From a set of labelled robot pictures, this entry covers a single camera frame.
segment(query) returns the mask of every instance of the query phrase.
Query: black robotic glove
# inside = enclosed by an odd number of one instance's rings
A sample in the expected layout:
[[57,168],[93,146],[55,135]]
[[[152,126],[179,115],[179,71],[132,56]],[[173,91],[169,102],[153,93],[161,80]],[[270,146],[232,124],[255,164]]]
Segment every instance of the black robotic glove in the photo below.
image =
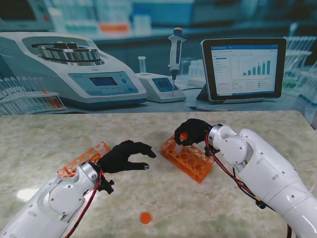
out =
[[[174,140],[178,145],[182,144],[184,146],[199,143],[205,140],[206,134],[209,133],[211,129],[212,126],[203,120],[188,119],[176,129]],[[181,141],[179,137],[183,132],[187,133],[187,139]]]
[[147,163],[132,163],[128,159],[131,155],[138,153],[155,158],[156,154],[154,154],[151,148],[151,146],[142,142],[135,143],[132,140],[127,140],[114,146],[97,164],[102,168],[104,173],[110,174],[128,170],[148,170],[150,166]]

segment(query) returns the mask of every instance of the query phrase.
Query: bar chart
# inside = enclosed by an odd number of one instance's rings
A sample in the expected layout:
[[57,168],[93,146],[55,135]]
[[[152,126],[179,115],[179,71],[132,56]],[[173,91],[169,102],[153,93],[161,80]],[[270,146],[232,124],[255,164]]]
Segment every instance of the bar chart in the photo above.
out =
[[269,75],[271,74],[271,60],[264,60],[257,64],[243,65],[242,75]]

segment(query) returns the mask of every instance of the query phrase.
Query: control panel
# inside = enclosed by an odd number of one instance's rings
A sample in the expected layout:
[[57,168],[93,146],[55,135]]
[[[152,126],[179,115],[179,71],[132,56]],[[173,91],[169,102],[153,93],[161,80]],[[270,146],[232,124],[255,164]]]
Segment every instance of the control panel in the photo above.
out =
[[112,96],[139,92],[125,72],[74,73],[68,76],[90,96]]
[[153,78],[152,80],[160,92],[173,91],[173,85],[170,83],[168,78]]

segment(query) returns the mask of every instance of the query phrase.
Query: red cable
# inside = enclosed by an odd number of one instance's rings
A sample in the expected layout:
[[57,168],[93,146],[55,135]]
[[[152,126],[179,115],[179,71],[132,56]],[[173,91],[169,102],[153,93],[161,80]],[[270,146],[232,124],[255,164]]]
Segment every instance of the red cable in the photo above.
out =
[[89,198],[89,200],[88,200],[88,202],[87,202],[87,204],[86,204],[84,210],[83,210],[82,213],[80,214],[80,216],[79,216],[78,220],[76,221],[75,225],[74,225],[73,228],[70,230],[70,232],[65,236],[65,238],[69,238],[69,237],[74,233],[74,231],[76,230],[77,226],[79,225],[81,219],[84,217],[86,211],[88,210],[90,204],[92,203],[92,201],[93,201],[93,199],[94,199],[94,197],[95,197],[95,194],[96,194],[97,189],[98,189],[98,187],[99,187],[99,183],[100,183],[100,180],[101,180],[102,175],[103,175],[103,170],[100,169],[99,181],[96,183],[96,186],[95,186],[95,189],[94,189],[92,195],[90,196],[90,198]]
[[220,167],[222,167],[223,170],[225,170],[225,172],[226,172],[230,177],[232,177],[232,178],[235,180],[235,182],[237,182],[241,187],[243,187],[248,193],[253,194],[253,193],[249,190],[249,188],[244,185],[244,183],[243,183],[241,180],[237,179],[236,177],[234,177],[234,176],[232,175],[232,173],[222,164],[222,162],[216,157],[216,155],[213,153],[213,151],[209,148],[208,134],[206,135],[205,143],[206,143],[207,148],[209,149],[209,152],[210,152],[212,158],[217,162],[217,164],[218,164]]

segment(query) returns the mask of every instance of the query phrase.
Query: orange disc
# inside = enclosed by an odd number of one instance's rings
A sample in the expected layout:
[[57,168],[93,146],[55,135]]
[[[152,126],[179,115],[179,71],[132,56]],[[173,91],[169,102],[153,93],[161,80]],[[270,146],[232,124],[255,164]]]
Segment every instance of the orange disc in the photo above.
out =
[[181,140],[187,140],[187,133],[186,133],[186,132],[180,133],[179,138],[180,138]]
[[148,212],[142,213],[140,219],[146,225],[151,222],[151,215]]

